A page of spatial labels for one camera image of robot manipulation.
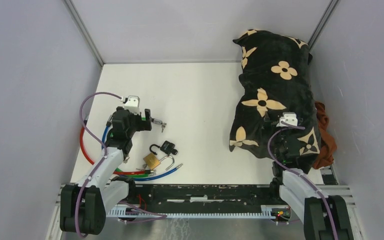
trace brown cloth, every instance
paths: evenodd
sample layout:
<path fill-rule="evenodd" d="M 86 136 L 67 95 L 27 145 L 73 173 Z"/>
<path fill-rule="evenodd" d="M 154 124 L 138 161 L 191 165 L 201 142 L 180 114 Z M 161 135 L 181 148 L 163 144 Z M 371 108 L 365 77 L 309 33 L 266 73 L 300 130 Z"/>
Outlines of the brown cloth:
<path fill-rule="evenodd" d="M 325 105 L 316 101 L 315 108 L 317 109 L 318 129 L 321 134 L 321 149 L 312 167 L 319 169 L 330 166 L 334 162 L 332 154 L 336 151 L 337 144 L 335 139 L 326 131 L 328 129 L 329 117 L 326 115 Z"/>

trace gray wall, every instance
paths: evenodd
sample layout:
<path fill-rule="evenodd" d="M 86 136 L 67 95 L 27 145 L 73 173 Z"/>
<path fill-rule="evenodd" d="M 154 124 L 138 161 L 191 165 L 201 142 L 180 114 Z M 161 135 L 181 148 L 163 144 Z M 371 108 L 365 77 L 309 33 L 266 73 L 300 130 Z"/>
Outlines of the gray wall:
<path fill-rule="evenodd" d="M 247 29 L 308 41 L 329 0 L 73 0 L 106 63 L 240 61 Z"/>
<path fill-rule="evenodd" d="M 367 239 L 384 239 L 384 1 L 341 1 L 312 53 L 339 178 L 351 186 Z"/>
<path fill-rule="evenodd" d="M 61 0 L 0 0 L 0 240 L 45 237 L 99 74 Z"/>

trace floral pillow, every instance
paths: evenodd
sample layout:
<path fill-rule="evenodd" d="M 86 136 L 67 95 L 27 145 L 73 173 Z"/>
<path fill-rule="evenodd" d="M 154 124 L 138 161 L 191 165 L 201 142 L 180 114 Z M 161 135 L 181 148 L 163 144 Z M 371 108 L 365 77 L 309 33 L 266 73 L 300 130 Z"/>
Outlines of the floral pillow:
<path fill-rule="evenodd" d="M 308 81 L 308 45 L 290 36 L 248 30 L 233 40 L 242 47 L 239 82 L 245 94 L 236 106 L 229 149 L 239 147 L 269 158 L 267 142 L 279 130 L 283 113 L 294 112 L 299 126 L 278 134 L 271 150 L 279 160 L 305 173 L 320 153 L 321 135 Z"/>

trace small key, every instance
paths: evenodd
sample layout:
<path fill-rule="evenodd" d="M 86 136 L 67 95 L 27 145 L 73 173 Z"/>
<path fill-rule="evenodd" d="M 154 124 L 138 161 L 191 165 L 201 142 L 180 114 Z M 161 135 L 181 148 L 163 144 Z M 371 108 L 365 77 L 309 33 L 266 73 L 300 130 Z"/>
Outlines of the small key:
<path fill-rule="evenodd" d="M 164 129 L 166 128 L 167 123 L 163 123 L 161 125 L 161 133 L 164 132 Z"/>
<path fill-rule="evenodd" d="M 165 154 L 167 154 L 167 156 L 170 154 L 176 155 L 178 154 L 179 151 L 175 149 L 175 146 L 176 145 L 172 142 L 164 141 L 164 143 L 161 145 L 159 149 Z"/>
<path fill-rule="evenodd" d="M 123 163 L 126 164 L 129 159 L 130 159 L 130 156 L 126 156 L 126 158 L 123 160 Z"/>
<path fill-rule="evenodd" d="M 164 132 L 164 129 L 167 126 L 167 123 L 165 123 L 159 119 L 156 119 L 156 118 L 152 118 L 151 122 L 156 124 L 156 125 L 160 125 L 161 126 L 161 132 Z"/>

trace red cable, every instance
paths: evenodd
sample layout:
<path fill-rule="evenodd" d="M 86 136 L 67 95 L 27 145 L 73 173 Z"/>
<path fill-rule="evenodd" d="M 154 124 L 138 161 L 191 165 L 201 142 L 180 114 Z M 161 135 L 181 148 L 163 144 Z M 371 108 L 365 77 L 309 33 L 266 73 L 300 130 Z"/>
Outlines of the red cable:
<path fill-rule="evenodd" d="M 83 144 L 83 135 L 84 134 L 85 134 L 85 128 L 81 127 L 80 138 L 79 138 L 80 149 L 81 149 L 81 152 L 83 153 L 83 156 L 86 158 L 86 160 L 90 164 L 93 165 L 93 164 L 95 164 L 95 162 L 91 159 L 91 157 L 89 157 L 88 153 L 86 152 L 85 145 Z M 114 174 L 117 174 L 117 175 L 139 175 L 139 174 L 145 174 L 145 171 L 114 171 Z"/>
<path fill-rule="evenodd" d="M 144 207 L 143 210 L 146 210 L 146 209 L 147 209 L 147 202 L 145 201 L 145 199 L 143 199 L 143 198 L 141 197 L 140 194 L 138 194 L 137 196 L 139 197 L 139 208 L 141 207 L 141 202 L 143 201 L 143 203 L 145 204 L 145 207 Z"/>

